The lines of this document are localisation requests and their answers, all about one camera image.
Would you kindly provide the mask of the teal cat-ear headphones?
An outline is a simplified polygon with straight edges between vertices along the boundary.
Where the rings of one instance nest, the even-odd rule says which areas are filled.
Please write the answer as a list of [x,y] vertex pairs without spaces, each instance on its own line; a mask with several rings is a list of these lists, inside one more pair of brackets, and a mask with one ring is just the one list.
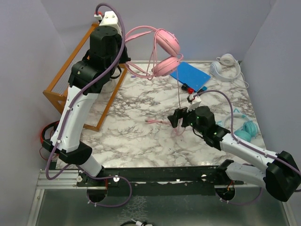
[[[249,118],[246,114],[239,111],[237,108],[233,110],[232,114],[229,114],[225,116],[221,121],[218,121],[216,124],[222,126],[222,127],[231,127],[231,115],[233,115],[233,132],[235,136],[238,138],[251,142],[252,138],[256,138],[259,128],[258,125]],[[235,119],[238,119],[238,122],[241,122],[241,125],[239,128],[235,128]]]

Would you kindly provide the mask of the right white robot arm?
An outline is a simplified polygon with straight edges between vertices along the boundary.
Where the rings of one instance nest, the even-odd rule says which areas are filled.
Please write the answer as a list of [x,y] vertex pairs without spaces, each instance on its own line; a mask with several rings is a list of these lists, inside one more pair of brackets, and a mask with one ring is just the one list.
[[264,150],[249,142],[244,142],[215,122],[214,113],[207,106],[194,110],[176,109],[168,116],[173,128],[178,126],[192,127],[201,134],[210,147],[235,155],[248,165],[226,161],[216,172],[216,179],[221,184],[229,181],[244,181],[260,186],[275,199],[286,202],[301,184],[301,172],[292,157],[286,151],[275,153]]

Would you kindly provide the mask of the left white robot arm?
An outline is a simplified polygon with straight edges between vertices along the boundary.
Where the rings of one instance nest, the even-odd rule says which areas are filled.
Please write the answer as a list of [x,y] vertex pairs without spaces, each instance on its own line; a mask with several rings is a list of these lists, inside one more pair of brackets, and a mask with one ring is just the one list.
[[92,148],[80,141],[80,135],[90,108],[114,74],[125,42],[117,28],[108,25],[95,28],[89,40],[87,54],[71,68],[67,100],[58,126],[42,146],[50,151],[50,158],[57,153],[67,165],[77,165],[85,171],[88,181],[98,186],[104,179],[103,167],[92,156]]

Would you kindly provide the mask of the pink cat-ear headphones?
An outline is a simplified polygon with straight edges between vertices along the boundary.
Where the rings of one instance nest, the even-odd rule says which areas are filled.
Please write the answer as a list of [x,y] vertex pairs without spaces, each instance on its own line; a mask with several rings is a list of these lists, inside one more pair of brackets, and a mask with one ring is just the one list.
[[[130,61],[125,63],[126,69],[133,76],[144,78],[149,81],[157,77],[165,77],[173,72],[178,72],[178,66],[183,59],[183,54],[180,53],[181,48],[177,38],[174,34],[163,28],[157,29],[147,25],[135,27],[126,34],[125,42],[128,43],[150,33],[153,33],[153,44],[147,69],[144,70]],[[161,47],[168,54],[166,59],[161,61],[158,60],[157,47]]]

